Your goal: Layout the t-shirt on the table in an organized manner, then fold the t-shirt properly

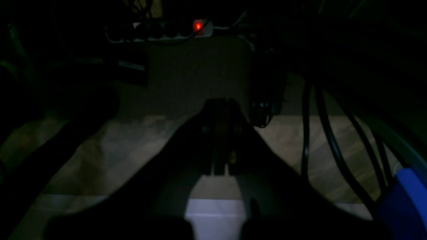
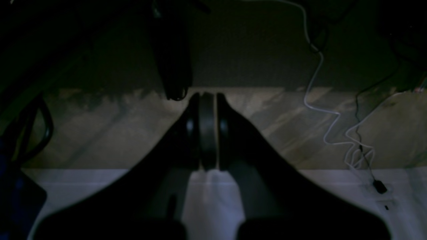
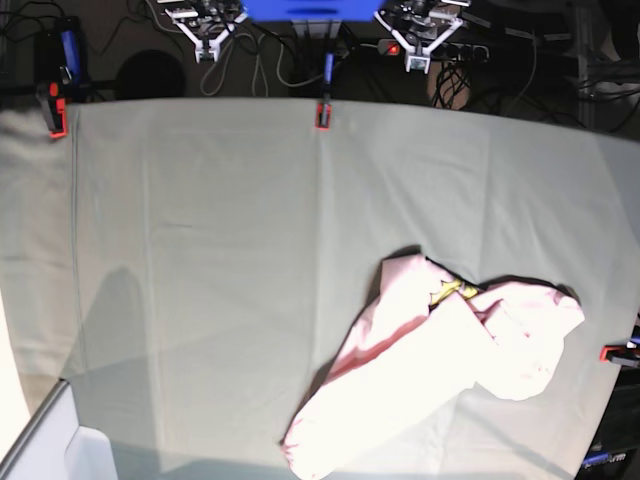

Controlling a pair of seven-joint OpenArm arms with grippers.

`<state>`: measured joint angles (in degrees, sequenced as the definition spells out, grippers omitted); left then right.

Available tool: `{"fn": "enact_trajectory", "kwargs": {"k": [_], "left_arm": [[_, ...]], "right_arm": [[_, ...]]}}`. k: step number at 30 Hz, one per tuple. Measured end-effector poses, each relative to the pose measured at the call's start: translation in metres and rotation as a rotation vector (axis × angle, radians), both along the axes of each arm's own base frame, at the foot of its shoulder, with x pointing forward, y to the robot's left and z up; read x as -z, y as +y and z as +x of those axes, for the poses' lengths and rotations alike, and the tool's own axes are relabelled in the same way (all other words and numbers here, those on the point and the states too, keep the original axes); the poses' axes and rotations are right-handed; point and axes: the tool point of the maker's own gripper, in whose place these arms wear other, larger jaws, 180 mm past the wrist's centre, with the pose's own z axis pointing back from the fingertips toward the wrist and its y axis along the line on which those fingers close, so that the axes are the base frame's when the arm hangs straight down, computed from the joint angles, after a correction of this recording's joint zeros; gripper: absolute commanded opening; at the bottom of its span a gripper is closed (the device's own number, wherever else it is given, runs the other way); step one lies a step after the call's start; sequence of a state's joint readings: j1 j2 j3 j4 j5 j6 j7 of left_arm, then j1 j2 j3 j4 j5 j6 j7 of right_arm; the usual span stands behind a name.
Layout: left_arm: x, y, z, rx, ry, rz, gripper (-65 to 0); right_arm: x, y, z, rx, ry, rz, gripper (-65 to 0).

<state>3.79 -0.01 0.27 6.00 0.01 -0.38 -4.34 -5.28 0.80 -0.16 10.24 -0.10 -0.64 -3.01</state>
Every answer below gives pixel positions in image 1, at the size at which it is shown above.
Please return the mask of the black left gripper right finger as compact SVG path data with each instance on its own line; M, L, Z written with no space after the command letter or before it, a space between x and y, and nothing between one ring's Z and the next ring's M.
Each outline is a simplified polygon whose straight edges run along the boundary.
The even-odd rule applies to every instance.
M336 207L278 157L230 99L232 146L229 164L248 219L241 240L392 240L380 221L364 220Z

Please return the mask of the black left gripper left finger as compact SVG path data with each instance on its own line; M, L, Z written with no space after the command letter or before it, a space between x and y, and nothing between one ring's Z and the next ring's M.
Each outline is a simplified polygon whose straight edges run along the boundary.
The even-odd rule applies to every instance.
M193 239L184 219L194 185L212 166L212 137L228 119L226 99L208 100L163 149L111 196L47 225L48 240Z

